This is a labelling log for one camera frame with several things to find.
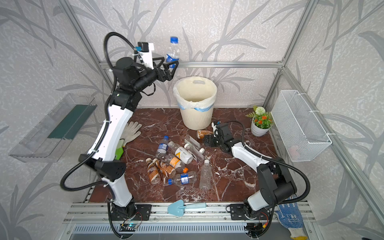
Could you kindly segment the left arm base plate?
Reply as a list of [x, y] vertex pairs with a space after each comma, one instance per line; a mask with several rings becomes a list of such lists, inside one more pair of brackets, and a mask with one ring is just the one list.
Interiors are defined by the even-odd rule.
[[152, 205], [150, 204], [130, 204], [126, 207], [119, 207], [112, 204], [112, 221], [148, 221], [151, 215]]

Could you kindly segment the brown coffee drink bottle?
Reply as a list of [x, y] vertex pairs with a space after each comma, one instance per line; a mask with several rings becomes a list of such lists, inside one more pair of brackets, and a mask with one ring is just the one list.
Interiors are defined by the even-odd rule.
[[197, 138], [198, 139], [203, 139], [207, 135], [213, 135], [214, 132], [209, 131], [209, 130], [197, 130]]

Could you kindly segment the clear rectangular green-label bottle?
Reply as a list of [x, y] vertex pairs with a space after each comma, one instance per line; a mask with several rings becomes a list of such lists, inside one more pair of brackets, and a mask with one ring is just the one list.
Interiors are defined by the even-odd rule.
[[203, 162], [205, 160], [205, 149], [193, 137], [185, 135], [184, 143], [184, 148], [193, 155], [194, 160], [197, 162]]

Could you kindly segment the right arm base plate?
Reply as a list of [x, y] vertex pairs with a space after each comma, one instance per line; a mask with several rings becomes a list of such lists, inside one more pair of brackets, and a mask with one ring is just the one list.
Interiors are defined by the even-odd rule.
[[262, 208], [254, 211], [245, 204], [230, 204], [226, 206], [226, 211], [230, 214], [233, 221], [269, 221], [271, 211]]

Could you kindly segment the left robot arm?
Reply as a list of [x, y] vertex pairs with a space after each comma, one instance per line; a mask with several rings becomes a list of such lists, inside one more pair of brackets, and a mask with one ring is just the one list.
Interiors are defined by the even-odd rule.
[[[121, 58], [113, 65], [108, 52], [108, 41], [111, 37], [118, 37], [126, 42], [133, 49], [134, 57]], [[145, 93], [145, 88], [155, 81], [171, 81], [179, 62], [166, 62], [163, 57], [152, 58], [149, 56], [149, 43], [139, 42], [134, 47], [126, 37], [116, 32], [105, 36], [103, 48], [107, 64], [114, 75], [113, 89], [104, 107], [106, 119], [93, 146], [87, 154], [81, 155], [80, 163], [65, 173], [60, 186], [65, 191], [75, 192], [96, 185], [107, 185], [114, 197], [112, 205], [127, 212], [135, 207], [135, 201], [125, 180], [126, 165], [116, 160], [116, 148], [124, 128]], [[101, 181], [81, 187], [66, 186], [67, 178], [84, 164], [102, 176]]]

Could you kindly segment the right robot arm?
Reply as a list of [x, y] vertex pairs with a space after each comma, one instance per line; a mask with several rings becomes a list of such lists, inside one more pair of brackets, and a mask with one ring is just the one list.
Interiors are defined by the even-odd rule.
[[[282, 158], [272, 158], [252, 149], [245, 143], [245, 126], [239, 121], [212, 122], [213, 133], [203, 138], [204, 145], [220, 148], [224, 153], [241, 160], [258, 175], [259, 190], [244, 200], [243, 213], [249, 219], [255, 219], [263, 209], [274, 209], [280, 204], [292, 204], [304, 200], [310, 193], [309, 178], [296, 167], [285, 163]], [[306, 188], [297, 193], [296, 183], [291, 171], [300, 175]]]

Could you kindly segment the clear bottle blue cap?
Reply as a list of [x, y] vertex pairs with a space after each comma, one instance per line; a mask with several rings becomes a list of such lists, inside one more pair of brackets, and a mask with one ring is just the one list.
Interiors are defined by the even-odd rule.
[[180, 59], [180, 45], [178, 37], [170, 38], [170, 48], [167, 52], [167, 63], [173, 62]]

